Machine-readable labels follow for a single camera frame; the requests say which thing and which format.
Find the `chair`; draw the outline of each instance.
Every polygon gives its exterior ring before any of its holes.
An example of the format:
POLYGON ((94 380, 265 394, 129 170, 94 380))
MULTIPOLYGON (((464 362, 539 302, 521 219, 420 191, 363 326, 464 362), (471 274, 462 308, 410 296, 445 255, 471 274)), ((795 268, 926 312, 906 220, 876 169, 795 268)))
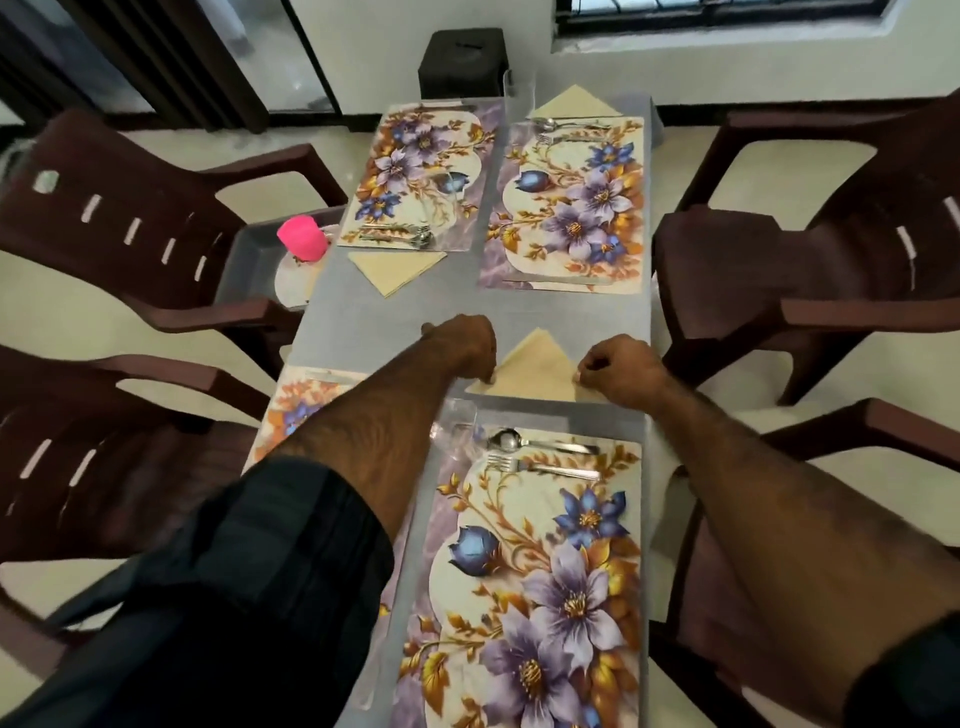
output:
POLYGON ((0 188, 0 249, 104 289, 160 331, 221 331, 276 379, 302 312, 214 298, 244 227, 217 191, 278 172, 302 173, 328 205, 347 202, 309 144, 190 172, 70 109, 0 188))
MULTIPOLYGON (((960 473, 960 432, 881 400, 863 400, 763 439, 799 460, 882 447, 960 473)), ((960 556, 960 549, 948 550, 960 556)), ((650 624, 650 657, 719 728, 770 728, 741 686, 818 719, 812 692, 780 656, 699 503, 684 537, 666 622, 650 624)))
POLYGON ((664 363, 696 387, 753 349, 788 352, 795 404, 872 331, 960 328, 960 92, 905 115, 728 118, 654 236, 664 363), (707 204, 748 144, 843 139, 876 155, 805 231, 707 204))
MULTIPOLYGON (((0 564, 153 548, 240 475, 255 427, 168 410, 119 380, 179 384, 258 420, 270 400, 226 372, 155 356, 66 362, 0 347, 0 376, 0 564)), ((88 637, 49 632, 0 587, 0 646, 37 676, 88 637)))

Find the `dark sleeve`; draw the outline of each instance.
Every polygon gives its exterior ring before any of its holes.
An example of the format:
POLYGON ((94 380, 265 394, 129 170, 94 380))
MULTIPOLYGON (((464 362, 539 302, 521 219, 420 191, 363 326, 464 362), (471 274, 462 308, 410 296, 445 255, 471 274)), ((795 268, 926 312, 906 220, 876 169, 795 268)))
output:
POLYGON ((124 605, 11 726, 333 725, 370 647, 393 549, 338 474, 268 458, 162 549, 54 614, 124 605))
POLYGON ((960 613, 887 652, 853 684, 846 728, 960 726, 960 613))

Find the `hairy forearm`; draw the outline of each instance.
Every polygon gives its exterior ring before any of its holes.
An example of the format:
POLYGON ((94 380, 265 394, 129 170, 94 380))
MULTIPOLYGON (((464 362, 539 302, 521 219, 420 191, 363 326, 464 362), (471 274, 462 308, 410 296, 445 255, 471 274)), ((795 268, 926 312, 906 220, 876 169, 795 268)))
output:
POLYGON ((317 412, 276 453, 317 460, 345 479, 393 539, 427 453, 430 427, 455 378, 458 352, 420 339, 317 412))
POLYGON ((883 651, 960 609, 960 565, 895 514, 675 380, 651 414, 771 633, 834 717, 883 651))

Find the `floor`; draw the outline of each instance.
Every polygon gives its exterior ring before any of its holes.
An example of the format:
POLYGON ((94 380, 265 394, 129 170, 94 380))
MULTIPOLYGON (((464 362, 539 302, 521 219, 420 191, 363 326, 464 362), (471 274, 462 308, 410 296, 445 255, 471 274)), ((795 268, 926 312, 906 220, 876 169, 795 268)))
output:
MULTIPOLYGON (((703 157, 714 129, 667 130, 652 160, 653 220, 672 209, 703 157)), ((343 129, 291 130, 252 136, 243 133, 145 132, 132 137, 150 151, 189 168, 232 161, 289 144, 311 141, 350 190, 366 158, 370 138, 343 129)), ((829 193, 861 165, 872 150, 834 142, 767 142, 748 148, 736 161, 713 199, 716 207, 767 212, 785 228, 802 228, 829 193)), ((221 199, 248 222, 311 209, 319 198, 296 175, 245 182, 221 199)), ((662 315, 655 311, 654 343, 668 346, 662 315)), ((61 274, 0 253, 0 344, 68 359, 121 352, 160 354, 221 367, 249 384, 272 391, 271 381, 217 333, 158 333, 110 296, 61 274)), ((880 397, 935 421, 960 428, 960 389, 949 385, 960 358, 960 333, 878 334, 836 368, 804 402, 792 409, 774 406, 789 373, 789 361, 773 352, 755 352, 731 366, 703 389, 725 409, 759 430, 792 424, 850 404, 880 397)), ((186 411, 236 422, 253 422, 230 407, 175 387, 125 386, 148 399, 186 411)), ((647 553, 652 590, 651 617, 662 619, 680 535, 690 497, 685 483, 668 482, 677 460, 658 433, 645 457, 652 465, 653 545, 647 553)), ((823 468, 919 528, 960 545, 960 487, 956 475, 906 455, 862 450, 824 458, 823 468)), ((110 568, 111 562, 7 564, 0 567, 4 588, 41 614, 110 568)), ((37 685, 37 680, 0 652, 0 715, 37 685)), ((651 665, 650 725, 693 728, 711 723, 651 665)), ((777 706, 756 699, 778 726, 804 725, 777 706)))

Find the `pink cup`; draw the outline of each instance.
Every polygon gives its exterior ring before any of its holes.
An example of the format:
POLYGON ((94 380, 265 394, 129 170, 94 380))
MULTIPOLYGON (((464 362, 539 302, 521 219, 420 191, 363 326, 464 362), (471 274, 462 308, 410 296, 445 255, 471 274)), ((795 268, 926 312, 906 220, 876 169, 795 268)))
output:
POLYGON ((276 236, 294 257, 304 263, 320 260, 330 247, 324 231, 309 215, 291 217, 276 231, 276 236))

